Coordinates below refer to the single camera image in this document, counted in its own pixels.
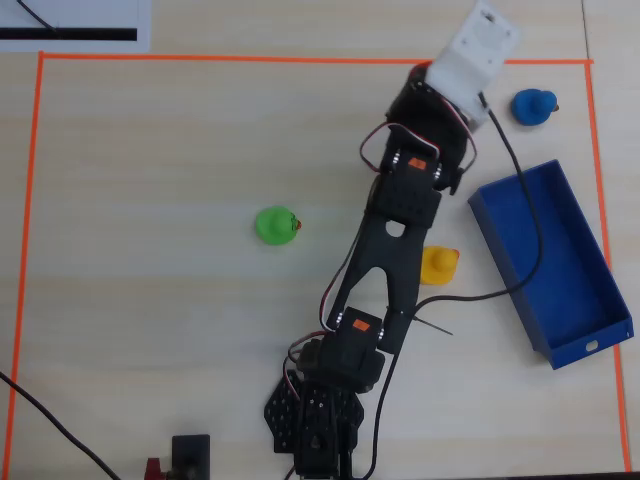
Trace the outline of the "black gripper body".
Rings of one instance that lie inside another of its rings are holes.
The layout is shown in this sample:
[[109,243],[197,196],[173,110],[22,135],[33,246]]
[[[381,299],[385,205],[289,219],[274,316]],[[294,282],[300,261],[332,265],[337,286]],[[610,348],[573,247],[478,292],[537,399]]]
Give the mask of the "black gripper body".
[[472,142],[469,121],[426,82],[427,67],[413,67],[386,113],[386,120],[411,130],[439,149],[439,160],[451,171],[463,171],[462,162]]

